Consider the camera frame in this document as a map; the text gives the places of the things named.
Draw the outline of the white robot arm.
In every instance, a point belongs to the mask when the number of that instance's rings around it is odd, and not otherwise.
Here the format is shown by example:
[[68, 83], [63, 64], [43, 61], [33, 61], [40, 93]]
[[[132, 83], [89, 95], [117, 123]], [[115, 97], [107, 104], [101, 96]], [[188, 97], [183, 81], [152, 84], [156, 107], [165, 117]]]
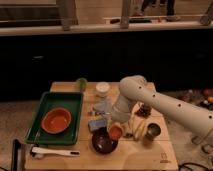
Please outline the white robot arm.
[[150, 105], [206, 141], [213, 141], [213, 111], [151, 91], [143, 76], [128, 76], [119, 82], [119, 96], [111, 108], [114, 121], [125, 123], [137, 102]]

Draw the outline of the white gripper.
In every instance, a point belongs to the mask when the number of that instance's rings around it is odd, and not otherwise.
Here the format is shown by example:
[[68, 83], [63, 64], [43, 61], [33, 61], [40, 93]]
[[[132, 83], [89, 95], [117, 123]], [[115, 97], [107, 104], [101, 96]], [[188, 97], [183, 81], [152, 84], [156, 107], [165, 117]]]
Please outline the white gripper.
[[126, 124], [131, 118], [130, 112], [123, 112], [118, 110], [116, 107], [112, 107], [111, 109], [111, 119], [114, 122], [118, 122], [120, 124]]

